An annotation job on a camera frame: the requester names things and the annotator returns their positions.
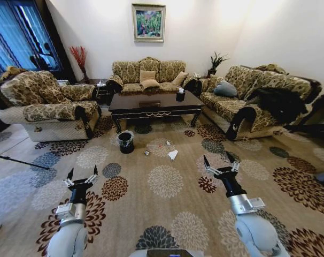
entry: vase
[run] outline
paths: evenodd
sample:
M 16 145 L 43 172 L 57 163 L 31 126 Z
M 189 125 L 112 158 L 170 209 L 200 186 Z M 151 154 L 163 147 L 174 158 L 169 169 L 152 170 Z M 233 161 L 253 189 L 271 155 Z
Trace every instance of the vase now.
M 217 72 L 216 69 L 209 69 L 207 72 L 207 77 L 209 78 L 211 76 L 211 74 L 215 75 L 216 72 Z
M 81 67 L 80 69 L 81 69 L 81 71 L 83 73 L 83 81 L 86 82 L 86 83 L 89 83 L 89 78 L 87 76 L 85 67 Z

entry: framed painting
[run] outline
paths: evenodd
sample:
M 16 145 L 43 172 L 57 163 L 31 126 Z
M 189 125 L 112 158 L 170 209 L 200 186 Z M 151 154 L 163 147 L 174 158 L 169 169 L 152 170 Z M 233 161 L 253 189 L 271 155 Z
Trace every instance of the framed painting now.
M 135 42 L 163 42 L 166 6 L 132 4 Z

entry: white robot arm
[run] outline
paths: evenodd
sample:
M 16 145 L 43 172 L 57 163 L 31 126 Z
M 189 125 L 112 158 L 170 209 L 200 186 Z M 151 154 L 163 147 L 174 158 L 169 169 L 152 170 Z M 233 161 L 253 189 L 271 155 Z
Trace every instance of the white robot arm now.
M 64 226 L 50 240 L 47 257 L 82 257 L 87 242 L 87 229 L 83 224 Z
M 265 205 L 261 198 L 248 199 L 246 191 L 242 189 L 236 180 L 239 163 L 227 153 L 232 166 L 214 169 L 210 167 L 204 155 L 204 163 L 207 172 L 222 180 L 226 188 L 226 197 L 231 202 L 231 208 L 236 216 L 235 229 L 240 240 L 245 244 L 251 257 L 264 256 L 261 252 L 267 252 L 268 256 L 290 257 L 280 242 L 275 228 L 271 223 L 257 215 L 255 212 Z
M 71 181 L 73 169 L 68 173 L 65 184 L 72 191 L 70 202 L 59 205 L 56 215 L 61 219 L 61 229 L 50 239 L 48 257 L 82 257 L 87 243 L 87 229 L 83 223 L 86 217 L 86 191 L 98 179 L 97 167 L 88 179 Z

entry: coffee table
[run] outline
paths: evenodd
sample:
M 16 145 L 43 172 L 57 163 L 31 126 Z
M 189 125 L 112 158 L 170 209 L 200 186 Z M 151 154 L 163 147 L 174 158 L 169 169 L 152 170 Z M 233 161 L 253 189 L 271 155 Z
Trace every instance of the coffee table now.
M 111 118 L 117 127 L 117 133 L 121 132 L 119 120 L 121 119 L 140 119 L 140 118 L 159 118 L 180 115 L 194 115 L 191 127 L 201 114 L 201 108 L 205 104 L 195 95 L 186 90 L 184 100 L 176 100 L 176 93 L 163 94 L 115 94 L 109 111 Z

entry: patterned carpet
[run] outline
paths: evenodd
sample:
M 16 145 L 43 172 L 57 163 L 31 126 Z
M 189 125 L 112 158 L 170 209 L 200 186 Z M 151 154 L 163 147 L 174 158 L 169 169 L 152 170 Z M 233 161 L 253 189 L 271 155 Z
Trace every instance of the patterned carpet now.
M 0 133 L 0 153 L 51 167 L 0 159 L 0 256 L 45 256 L 59 230 L 54 216 L 70 193 L 61 181 L 100 178 L 87 193 L 85 256 L 129 256 L 136 249 L 182 247 L 206 256 L 248 256 L 234 230 L 222 183 L 205 173 L 203 154 L 223 167 L 225 150 L 241 161 L 238 181 L 267 205 L 258 214 L 276 228 L 293 256 L 324 256 L 324 142 L 299 134 L 230 142 L 201 115 L 128 124 L 135 150 L 124 155 L 106 112 L 91 140 L 33 143 L 20 125 Z M 177 149 L 171 161 L 167 153 Z

